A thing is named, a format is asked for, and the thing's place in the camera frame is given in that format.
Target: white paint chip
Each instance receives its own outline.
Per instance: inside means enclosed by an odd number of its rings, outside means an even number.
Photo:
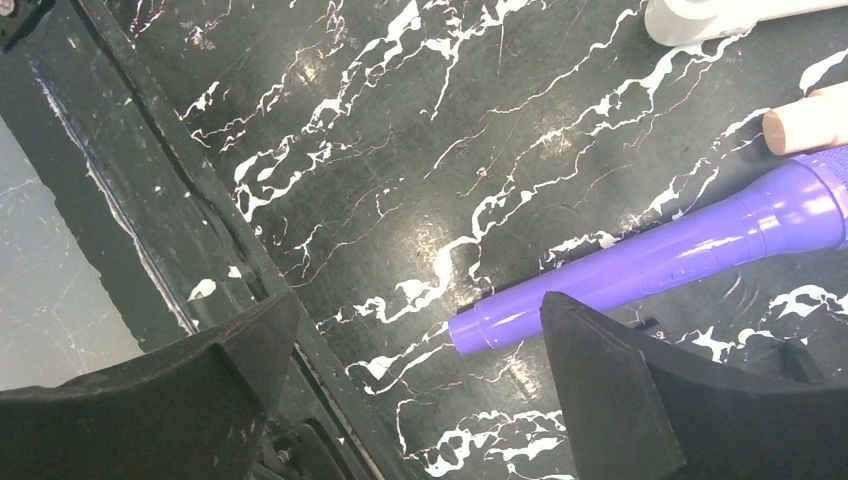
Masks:
[[[212,292],[218,288],[218,285],[215,284],[215,281],[211,278],[204,278],[191,290],[191,293],[188,296],[188,301],[191,302],[193,300],[200,300],[201,298],[206,298],[209,295],[212,295]]]

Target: black and white marble pattern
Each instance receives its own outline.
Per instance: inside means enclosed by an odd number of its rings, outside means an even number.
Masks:
[[[462,358],[445,322],[738,191],[780,162],[762,114],[848,80],[846,9],[669,49],[645,4],[110,0],[399,455],[548,480],[576,473],[542,342]],[[844,381],[845,260],[764,260],[611,315],[762,373],[799,337]]]

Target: purple plastic pipe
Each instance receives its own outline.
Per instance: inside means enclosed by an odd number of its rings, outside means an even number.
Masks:
[[[848,147],[799,155],[724,201],[480,300],[450,320],[451,338],[468,354],[538,335],[548,291],[603,311],[763,257],[845,247],[846,186]]]

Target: gray floor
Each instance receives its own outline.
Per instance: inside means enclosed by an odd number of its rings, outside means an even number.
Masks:
[[[141,354],[54,201],[0,119],[0,390]]]

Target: purple tube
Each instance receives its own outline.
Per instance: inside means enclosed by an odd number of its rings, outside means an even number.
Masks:
[[[484,298],[450,320],[462,354],[542,333],[548,291],[596,310],[689,283],[752,260],[848,245],[848,147],[799,155],[748,188]]]

